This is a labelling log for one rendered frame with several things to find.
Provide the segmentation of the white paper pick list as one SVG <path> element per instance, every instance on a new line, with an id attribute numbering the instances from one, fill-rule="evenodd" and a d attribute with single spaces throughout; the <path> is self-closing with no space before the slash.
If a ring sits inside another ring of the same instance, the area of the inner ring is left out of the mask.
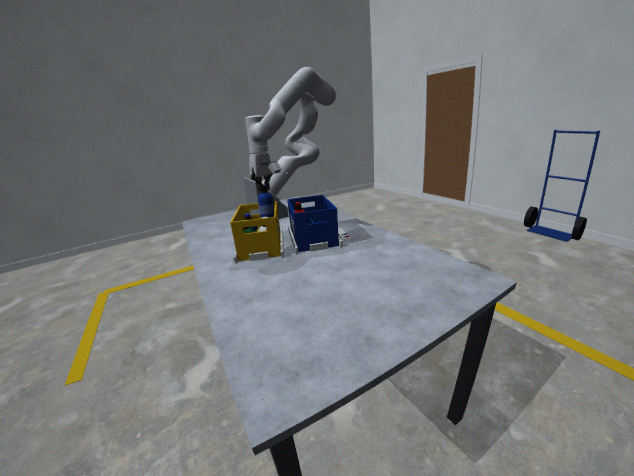
<path id="1" fill-rule="evenodd" d="M 338 229 L 338 236 L 341 238 L 342 241 L 351 240 L 351 238 L 346 234 L 346 232 L 342 228 Z"/>

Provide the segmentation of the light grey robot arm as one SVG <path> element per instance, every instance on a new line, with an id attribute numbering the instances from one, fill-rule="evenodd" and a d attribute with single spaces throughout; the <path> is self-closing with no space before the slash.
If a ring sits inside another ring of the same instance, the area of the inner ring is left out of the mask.
<path id="1" fill-rule="evenodd" d="M 279 130 L 287 112 L 299 100 L 301 106 L 299 122 L 285 140 L 286 148 L 296 156 L 283 156 L 278 162 L 261 163 L 261 165 L 268 165 L 267 167 L 274 174 L 270 179 L 270 191 L 276 196 L 269 190 L 268 192 L 278 200 L 277 194 L 296 169 L 313 163 L 319 156 L 319 148 L 303 137 L 304 134 L 313 131 L 318 118 L 318 110 L 309 97 L 321 105 L 329 106 L 335 101 L 336 93 L 334 88 L 314 69 L 304 67 L 298 70 L 271 100 L 269 111 L 265 116 L 255 115 L 245 118 L 250 153 L 266 153 L 268 151 L 266 140 Z"/>

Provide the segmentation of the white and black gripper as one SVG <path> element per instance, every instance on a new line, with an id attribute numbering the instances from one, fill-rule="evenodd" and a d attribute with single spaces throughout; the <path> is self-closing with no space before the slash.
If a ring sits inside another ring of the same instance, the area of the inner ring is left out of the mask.
<path id="1" fill-rule="evenodd" d="M 249 159 L 250 174 L 252 174 L 251 180 L 254 180 L 256 183 L 258 183 L 258 190 L 261 190 L 259 192 L 264 192 L 262 176 L 264 176 L 264 185 L 267 185 L 268 190 L 270 190 L 269 181 L 271 176 L 273 175 L 273 173 L 267 167 L 268 165 L 261 165 L 261 163 L 271 162 L 269 153 L 268 152 L 266 153 L 251 154 Z"/>

